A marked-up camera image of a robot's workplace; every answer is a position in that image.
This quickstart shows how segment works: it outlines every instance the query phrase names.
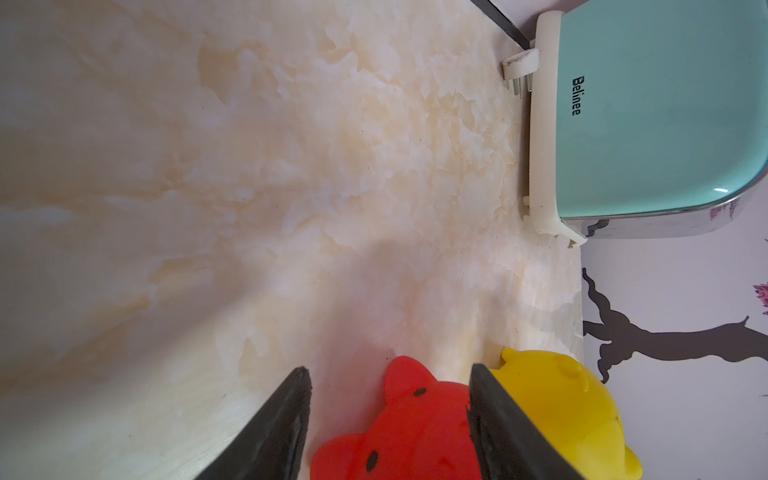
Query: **marble countertop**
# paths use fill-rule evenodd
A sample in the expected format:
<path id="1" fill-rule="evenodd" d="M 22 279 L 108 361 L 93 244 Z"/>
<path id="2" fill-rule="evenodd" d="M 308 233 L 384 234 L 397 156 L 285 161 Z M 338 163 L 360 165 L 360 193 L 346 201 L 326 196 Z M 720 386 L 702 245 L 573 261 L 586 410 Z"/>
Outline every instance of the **marble countertop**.
<path id="1" fill-rule="evenodd" d="M 579 252 L 521 204 L 519 47 L 469 0 L 0 22 L 9 478 L 193 478 L 299 365 L 306 463 L 393 356 L 461 382 L 503 346 L 580 356 Z"/>

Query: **tree wall decal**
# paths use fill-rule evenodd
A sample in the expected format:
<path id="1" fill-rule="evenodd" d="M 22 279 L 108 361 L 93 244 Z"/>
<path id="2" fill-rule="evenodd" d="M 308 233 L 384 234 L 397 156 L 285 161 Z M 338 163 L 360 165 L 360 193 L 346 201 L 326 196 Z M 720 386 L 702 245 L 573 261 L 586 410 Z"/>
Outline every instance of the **tree wall decal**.
<path id="1" fill-rule="evenodd" d="M 768 361 L 768 336 L 746 326 L 745 318 L 738 323 L 726 323 L 698 332 L 649 332 L 635 326 L 622 312 L 611 309 L 611 302 L 596 290 L 594 280 L 582 270 L 589 285 L 590 300 L 597 305 L 602 323 L 584 321 L 584 335 L 608 341 L 600 346 L 598 370 L 603 383 L 608 370 L 635 352 L 657 360 L 700 359 L 719 356 L 727 362 L 740 362 L 751 357 Z"/>

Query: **white plastic base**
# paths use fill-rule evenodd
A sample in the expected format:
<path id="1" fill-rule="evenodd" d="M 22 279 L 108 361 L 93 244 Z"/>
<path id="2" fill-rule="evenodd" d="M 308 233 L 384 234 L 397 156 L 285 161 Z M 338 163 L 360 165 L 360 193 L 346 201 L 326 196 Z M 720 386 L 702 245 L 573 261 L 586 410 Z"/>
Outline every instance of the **white plastic base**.
<path id="1" fill-rule="evenodd" d="M 531 93 L 530 205 L 536 231 L 563 235 L 571 247 L 587 238 L 566 225 L 558 215 L 556 188 L 556 139 L 558 113 L 558 54 L 563 12 L 545 12 L 536 24 L 538 70 Z"/>

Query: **pink flower decal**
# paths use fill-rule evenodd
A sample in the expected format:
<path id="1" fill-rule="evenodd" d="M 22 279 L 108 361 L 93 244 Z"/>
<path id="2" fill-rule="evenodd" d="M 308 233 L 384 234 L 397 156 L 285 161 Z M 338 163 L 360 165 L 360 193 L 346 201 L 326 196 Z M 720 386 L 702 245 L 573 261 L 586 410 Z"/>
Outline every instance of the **pink flower decal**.
<path id="1" fill-rule="evenodd" d="M 763 302 L 764 307 L 768 308 L 768 283 L 763 285 L 755 285 L 754 287 L 758 300 Z"/>

